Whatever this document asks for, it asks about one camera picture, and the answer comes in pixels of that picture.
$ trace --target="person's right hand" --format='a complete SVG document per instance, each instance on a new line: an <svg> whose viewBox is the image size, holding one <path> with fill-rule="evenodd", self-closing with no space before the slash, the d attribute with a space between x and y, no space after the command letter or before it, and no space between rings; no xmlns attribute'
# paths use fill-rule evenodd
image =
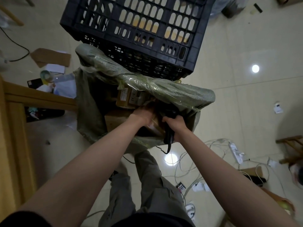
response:
<svg viewBox="0 0 303 227"><path fill-rule="evenodd" d="M177 142L180 142L182 132L189 130L180 115L177 115L175 119L164 116L162 122L167 122L169 127L175 132L174 140Z"/></svg>

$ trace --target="person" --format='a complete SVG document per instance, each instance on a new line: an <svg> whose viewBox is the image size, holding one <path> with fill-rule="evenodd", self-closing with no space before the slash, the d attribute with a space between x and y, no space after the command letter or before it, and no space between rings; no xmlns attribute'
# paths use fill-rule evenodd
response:
<svg viewBox="0 0 303 227"><path fill-rule="evenodd" d="M149 107L136 109L123 124L58 171L0 226L80 226L127 146L142 126L151 123L152 115ZM163 121L175 131L175 141L187 151L236 226L298 226L272 198L196 137L181 116ZM117 173L112 176L109 206L99 226L194 227L181 193L161 176L150 153L137 153L135 164L142 183L141 209L136 211L131 200L130 177Z"/></svg>

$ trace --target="person's left hand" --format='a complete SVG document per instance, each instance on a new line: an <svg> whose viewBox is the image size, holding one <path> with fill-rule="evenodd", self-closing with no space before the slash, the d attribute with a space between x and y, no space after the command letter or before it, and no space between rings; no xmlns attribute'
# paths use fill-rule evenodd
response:
<svg viewBox="0 0 303 227"><path fill-rule="evenodd" d="M148 126L152 123L152 118L154 114L154 102L150 102L146 106L141 106L134 110L134 112L129 116L134 121L139 122L141 126Z"/></svg>

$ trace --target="hand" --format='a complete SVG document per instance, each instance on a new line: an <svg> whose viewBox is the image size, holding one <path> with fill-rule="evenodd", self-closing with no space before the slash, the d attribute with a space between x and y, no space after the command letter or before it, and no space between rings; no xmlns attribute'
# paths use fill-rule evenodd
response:
<svg viewBox="0 0 303 227"><path fill-rule="evenodd" d="M167 122L169 127L175 132L174 140L177 142L180 142L182 132L189 131L183 117L180 115L177 115L175 119L164 116L162 122Z"/></svg>
<svg viewBox="0 0 303 227"><path fill-rule="evenodd" d="M140 126L148 126L152 123L153 114L154 102L150 102L148 105L141 106L134 110L129 118L134 119L134 121L138 122Z"/></svg>

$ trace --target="black shirt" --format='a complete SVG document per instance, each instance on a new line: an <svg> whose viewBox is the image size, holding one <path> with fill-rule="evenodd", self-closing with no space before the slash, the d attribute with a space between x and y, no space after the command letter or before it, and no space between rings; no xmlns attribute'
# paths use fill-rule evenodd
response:
<svg viewBox="0 0 303 227"><path fill-rule="evenodd" d="M51 227L51 225L40 215L28 212L19 211L9 215L1 223L0 227L4 226L40 226ZM144 226L144 227L192 227L186 220L162 213L136 213L123 219L112 227L125 227L125 226Z"/></svg>

